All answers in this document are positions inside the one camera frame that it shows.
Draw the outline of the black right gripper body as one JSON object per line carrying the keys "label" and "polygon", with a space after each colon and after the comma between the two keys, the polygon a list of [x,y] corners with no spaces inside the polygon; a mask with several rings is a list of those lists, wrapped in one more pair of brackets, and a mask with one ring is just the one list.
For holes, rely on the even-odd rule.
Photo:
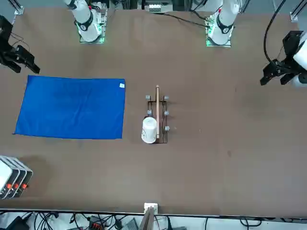
{"label": "black right gripper body", "polygon": [[3,16],[0,16],[0,51],[4,52],[11,47],[9,38],[12,32],[12,24]]}

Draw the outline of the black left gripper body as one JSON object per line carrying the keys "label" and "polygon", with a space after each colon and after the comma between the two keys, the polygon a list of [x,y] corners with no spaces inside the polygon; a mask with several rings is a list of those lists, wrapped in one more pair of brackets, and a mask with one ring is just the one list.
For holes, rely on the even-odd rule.
{"label": "black left gripper body", "polygon": [[301,38],[302,31],[290,31],[283,39],[285,58],[291,59],[296,53]]}

